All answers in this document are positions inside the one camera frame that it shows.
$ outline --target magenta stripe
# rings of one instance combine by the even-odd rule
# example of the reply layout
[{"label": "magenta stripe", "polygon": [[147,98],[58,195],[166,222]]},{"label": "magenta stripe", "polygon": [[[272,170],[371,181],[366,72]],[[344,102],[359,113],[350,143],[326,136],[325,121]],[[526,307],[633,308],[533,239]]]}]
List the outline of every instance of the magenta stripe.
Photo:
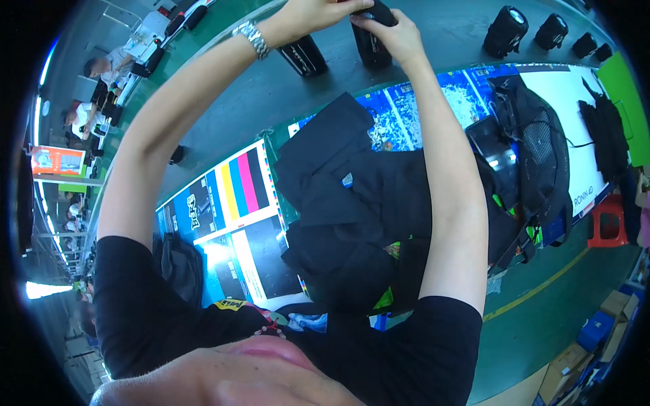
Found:
[{"label": "magenta stripe", "polygon": [[248,212],[252,213],[259,210],[259,206],[257,205],[257,197],[255,196],[255,188],[253,187],[253,178],[250,176],[248,155],[239,155],[239,157],[237,157],[237,163],[239,164],[239,175],[242,178],[244,196],[246,196],[246,206],[248,207]]}]

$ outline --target white shirt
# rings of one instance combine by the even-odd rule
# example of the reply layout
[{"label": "white shirt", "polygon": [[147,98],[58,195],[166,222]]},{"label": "white shirt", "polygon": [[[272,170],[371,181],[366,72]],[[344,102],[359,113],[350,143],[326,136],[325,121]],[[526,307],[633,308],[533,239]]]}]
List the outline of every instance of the white shirt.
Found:
[{"label": "white shirt", "polygon": [[[81,127],[88,122],[91,110],[92,103],[81,103],[79,107],[77,107],[77,122],[72,124],[72,133],[81,139],[83,139],[83,131],[81,130]],[[106,124],[106,121],[106,116],[97,112],[97,114],[95,114],[95,119],[90,123],[90,132],[92,133],[95,130],[97,124]]]},{"label": "white shirt", "polygon": [[68,210],[70,211],[70,214],[72,214],[73,216],[79,217],[79,204],[78,203],[70,205],[70,208]]},{"label": "white shirt", "polygon": [[117,82],[118,87],[120,88],[124,87],[125,81],[122,79],[126,78],[129,75],[131,67],[133,66],[133,61],[130,61],[128,64],[122,66],[117,74],[115,74],[113,71],[118,67],[120,62],[127,57],[128,54],[129,53],[124,50],[124,47],[117,47],[113,49],[108,55],[106,55],[106,59],[108,59],[110,62],[110,70],[108,72],[102,73],[99,78],[104,83],[106,83],[109,88],[111,88],[111,84],[113,82]]}]

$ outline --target wrist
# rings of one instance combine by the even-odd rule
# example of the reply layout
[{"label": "wrist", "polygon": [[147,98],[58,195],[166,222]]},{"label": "wrist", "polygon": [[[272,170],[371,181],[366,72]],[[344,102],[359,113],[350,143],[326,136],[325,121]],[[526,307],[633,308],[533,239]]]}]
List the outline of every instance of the wrist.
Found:
[{"label": "wrist", "polygon": [[411,80],[413,80],[414,77],[422,74],[433,73],[434,71],[425,54],[414,55],[404,62],[401,62],[400,65],[402,66],[404,73],[406,73]]},{"label": "wrist", "polygon": [[301,37],[293,24],[283,18],[282,10],[255,24],[269,49],[275,49]]}]

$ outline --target yellow stripe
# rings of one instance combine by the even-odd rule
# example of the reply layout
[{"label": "yellow stripe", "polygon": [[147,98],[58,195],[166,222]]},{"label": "yellow stripe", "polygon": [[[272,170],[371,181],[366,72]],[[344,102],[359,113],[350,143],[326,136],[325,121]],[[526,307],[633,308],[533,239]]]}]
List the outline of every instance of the yellow stripe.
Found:
[{"label": "yellow stripe", "polygon": [[555,280],[557,278],[559,278],[560,276],[567,273],[567,271],[570,270],[572,266],[576,265],[576,263],[582,257],[584,257],[584,255],[587,253],[587,251],[589,251],[589,247],[583,249],[582,252],[579,253],[577,257],[572,259],[571,262],[569,262],[564,268],[562,268],[560,271],[558,271],[558,273],[556,273],[552,277],[548,278],[546,281],[544,281],[544,283],[537,286],[535,289],[533,289],[530,292],[526,293],[524,296],[521,296],[519,299],[517,299],[515,301],[511,301],[507,305],[505,305],[503,307],[500,307],[499,309],[493,311],[492,313],[488,313],[485,316],[483,316],[483,321],[486,322],[488,320],[494,319],[497,316],[500,316],[501,314],[504,314],[508,310],[510,310],[510,309],[512,309],[512,308],[514,308],[516,306],[519,306],[520,304],[524,303],[526,300],[532,298],[536,294],[540,293],[542,290],[546,289],[551,283],[555,282]]},{"label": "yellow stripe", "polygon": [[237,220],[239,218],[239,211],[237,210],[237,201],[235,201],[233,181],[230,179],[230,165],[225,164],[221,167],[221,177],[224,180],[224,189],[226,189],[226,202],[230,211],[230,220]]}]

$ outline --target lips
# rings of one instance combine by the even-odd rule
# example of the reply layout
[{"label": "lips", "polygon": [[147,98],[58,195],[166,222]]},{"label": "lips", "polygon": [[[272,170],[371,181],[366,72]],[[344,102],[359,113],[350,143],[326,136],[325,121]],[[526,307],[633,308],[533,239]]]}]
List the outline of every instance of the lips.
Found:
[{"label": "lips", "polygon": [[253,336],[234,343],[225,352],[228,354],[281,359],[295,366],[322,375],[298,347],[280,337]]}]

